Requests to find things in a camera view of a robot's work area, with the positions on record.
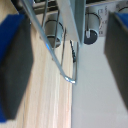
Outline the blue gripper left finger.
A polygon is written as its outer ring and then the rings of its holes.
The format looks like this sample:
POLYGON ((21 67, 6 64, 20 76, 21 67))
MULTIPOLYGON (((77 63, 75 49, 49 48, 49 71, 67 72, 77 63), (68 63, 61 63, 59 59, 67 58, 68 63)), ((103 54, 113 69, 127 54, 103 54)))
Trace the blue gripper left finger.
POLYGON ((0 24, 0 122, 16 117, 28 84, 33 65, 30 29, 23 14, 8 15, 0 24))

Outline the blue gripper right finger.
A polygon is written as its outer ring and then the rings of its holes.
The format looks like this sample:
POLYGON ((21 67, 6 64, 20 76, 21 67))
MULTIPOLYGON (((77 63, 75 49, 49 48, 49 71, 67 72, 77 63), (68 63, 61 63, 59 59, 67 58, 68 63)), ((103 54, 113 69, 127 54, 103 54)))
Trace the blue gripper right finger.
POLYGON ((104 53, 128 110, 128 13, 110 13, 104 53))

